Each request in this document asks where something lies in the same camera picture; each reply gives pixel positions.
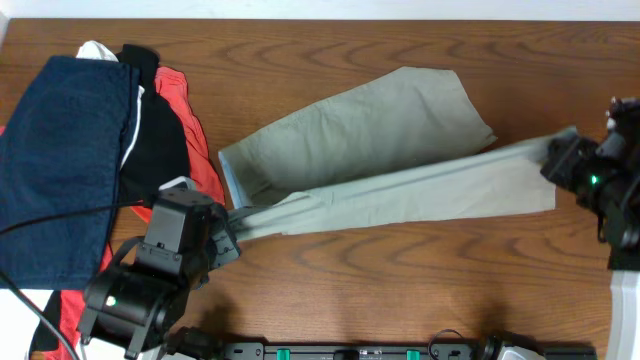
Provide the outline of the khaki cotton shorts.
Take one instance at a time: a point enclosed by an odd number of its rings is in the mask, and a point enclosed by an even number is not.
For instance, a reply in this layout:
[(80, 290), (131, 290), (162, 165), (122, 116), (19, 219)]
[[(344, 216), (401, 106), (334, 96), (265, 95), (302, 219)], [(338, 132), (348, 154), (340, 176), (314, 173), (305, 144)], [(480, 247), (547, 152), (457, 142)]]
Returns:
[(552, 210), (548, 137), (496, 146), (455, 72), (403, 67), (221, 150), (241, 241)]

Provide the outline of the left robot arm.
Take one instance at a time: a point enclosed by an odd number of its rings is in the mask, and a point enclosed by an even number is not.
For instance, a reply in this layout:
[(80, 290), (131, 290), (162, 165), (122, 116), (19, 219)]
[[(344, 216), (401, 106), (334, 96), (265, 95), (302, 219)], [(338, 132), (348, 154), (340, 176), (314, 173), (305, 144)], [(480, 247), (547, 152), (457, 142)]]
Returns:
[(94, 340), (124, 350), (126, 359), (160, 346), (185, 314), (191, 292), (240, 250), (218, 203), (158, 203), (146, 234), (123, 244), (84, 292), (79, 345)]

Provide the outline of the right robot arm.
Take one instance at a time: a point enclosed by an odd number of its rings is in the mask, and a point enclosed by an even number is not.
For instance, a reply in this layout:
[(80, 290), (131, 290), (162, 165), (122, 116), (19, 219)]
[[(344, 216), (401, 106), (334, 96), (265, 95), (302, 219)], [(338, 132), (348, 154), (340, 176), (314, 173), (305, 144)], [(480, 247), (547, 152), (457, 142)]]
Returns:
[(610, 246), (612, 321), (606, 357), (639, 357), (639, 145), (611, 135), (602, 143), (556, 138), (542, 176), (597, 217), (597, 240)]

